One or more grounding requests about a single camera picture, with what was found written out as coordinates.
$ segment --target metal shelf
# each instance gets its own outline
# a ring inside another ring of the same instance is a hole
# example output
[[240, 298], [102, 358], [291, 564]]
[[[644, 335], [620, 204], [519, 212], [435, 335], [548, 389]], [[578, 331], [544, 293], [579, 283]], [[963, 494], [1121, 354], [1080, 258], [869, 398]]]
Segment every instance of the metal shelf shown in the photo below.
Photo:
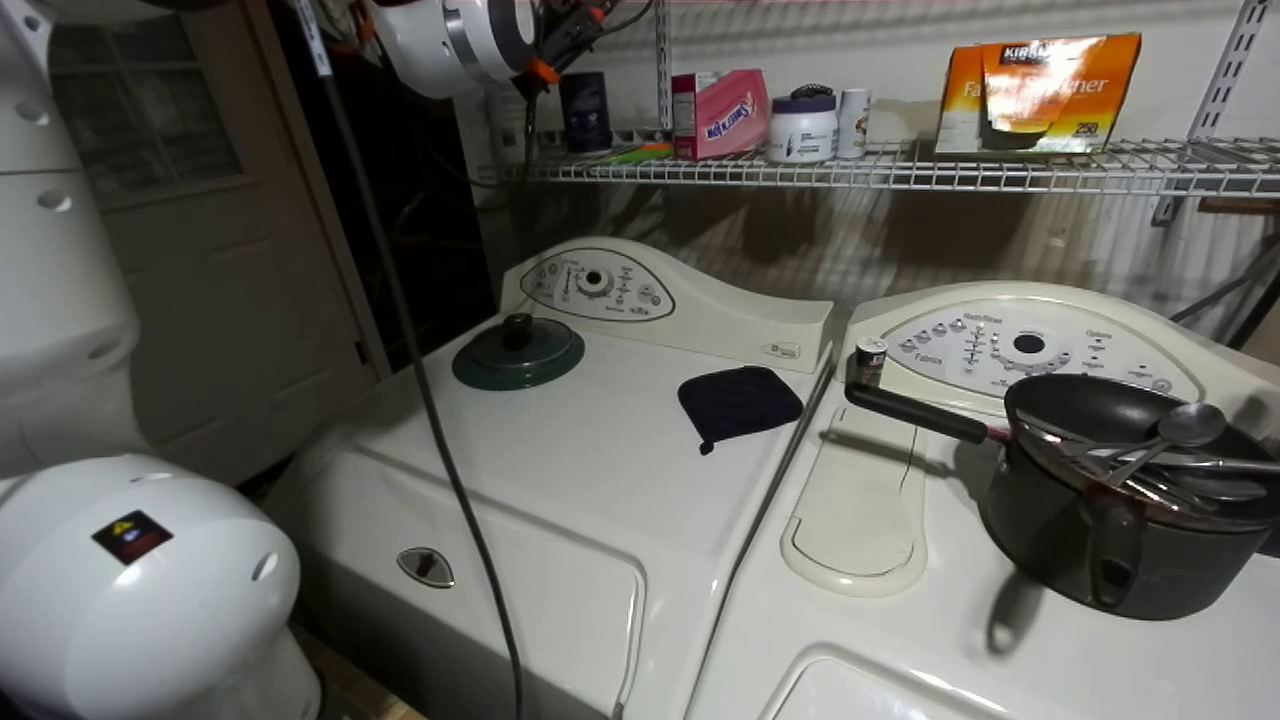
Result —
[[1280, 201], [1280, 138], [1129, 138], [1102, 157], [924, 161], [869, 149], [866, 161], [785, 167], [765, 161], [541, 161], [544, 182], [692, 182], [692, 189], [897, 189], [897, 191], [1129, 191]]

